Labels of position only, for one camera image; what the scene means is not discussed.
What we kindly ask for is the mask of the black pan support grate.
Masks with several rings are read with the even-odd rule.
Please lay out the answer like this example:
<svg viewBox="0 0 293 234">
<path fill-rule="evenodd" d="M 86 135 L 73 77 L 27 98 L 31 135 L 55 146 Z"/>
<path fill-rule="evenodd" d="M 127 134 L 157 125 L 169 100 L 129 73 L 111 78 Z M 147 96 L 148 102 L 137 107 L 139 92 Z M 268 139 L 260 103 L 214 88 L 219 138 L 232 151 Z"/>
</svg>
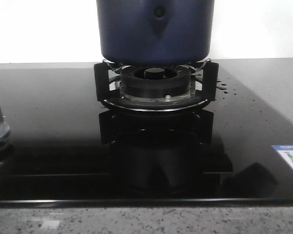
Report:
<svg viewBox="0 0 293 234">
<path fill-rule="evenodd" d="M 107 61 L 94 65 L 97 100 L 105 107 L 134 112 L 173 112 L 195 107 L 204 108 L 215 101 L 219 64 L 211 62 L 210 59 L 204 62 L 181 64 L 190 70 L 190 89 L 174 97 L 167 95 L 161 98 L 146 98 L 124 93 L 121 90 L 121 70 L 129 66 L 133 65 Z"/>
</svg>

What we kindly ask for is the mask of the black glass gas cooktop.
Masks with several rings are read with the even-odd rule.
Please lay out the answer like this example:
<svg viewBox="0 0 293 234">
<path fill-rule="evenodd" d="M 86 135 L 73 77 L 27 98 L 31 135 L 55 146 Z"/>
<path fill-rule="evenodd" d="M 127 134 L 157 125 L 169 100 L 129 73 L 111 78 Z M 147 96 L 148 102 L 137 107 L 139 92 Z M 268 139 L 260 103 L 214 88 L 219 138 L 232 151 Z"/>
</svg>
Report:
<svg viewBox="0 0 293 234">
<path fill-rule="evenodd" d="M 128 114 L 97 101 L 92 68 L 0 69 L 0 208 L 293 205 L 272 148 L 293 124 L 223 69 L 219 83 L 202 110 Z"/>
</svg>

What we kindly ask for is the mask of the dark blue cooking pot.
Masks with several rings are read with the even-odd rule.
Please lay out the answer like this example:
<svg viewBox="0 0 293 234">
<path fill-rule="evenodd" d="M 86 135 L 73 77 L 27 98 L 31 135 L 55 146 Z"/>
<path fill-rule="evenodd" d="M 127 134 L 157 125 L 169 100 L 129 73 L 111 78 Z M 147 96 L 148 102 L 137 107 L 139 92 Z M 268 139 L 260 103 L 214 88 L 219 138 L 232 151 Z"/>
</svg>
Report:
<svg viewBox="0 0 293 234">
<path fill-rule="evenodd" d="M 209 54 L 212 0 L 98 0 L 101 52 L 129 65 L 179 65 Z"/>
</svg>

